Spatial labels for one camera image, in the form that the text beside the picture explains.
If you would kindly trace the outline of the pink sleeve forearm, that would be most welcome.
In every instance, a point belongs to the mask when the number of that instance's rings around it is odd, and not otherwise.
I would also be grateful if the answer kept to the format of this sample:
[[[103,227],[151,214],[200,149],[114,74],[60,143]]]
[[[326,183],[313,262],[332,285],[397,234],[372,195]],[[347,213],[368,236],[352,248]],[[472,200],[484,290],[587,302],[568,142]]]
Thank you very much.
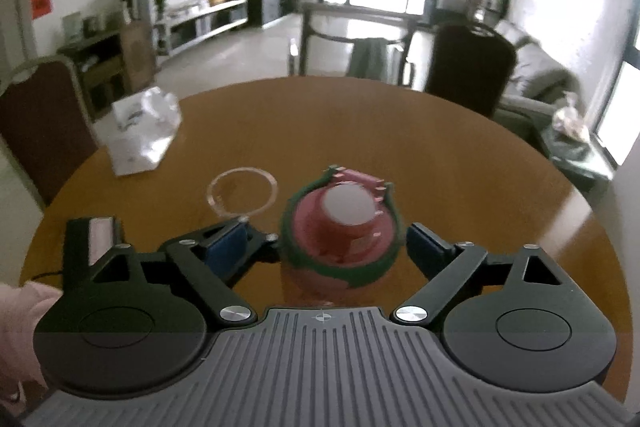
[[[62,297],[58,288],[37,282],[1,284],[1,404],[26,403],[24,384],[46,385],[34,348],[35,329]]]

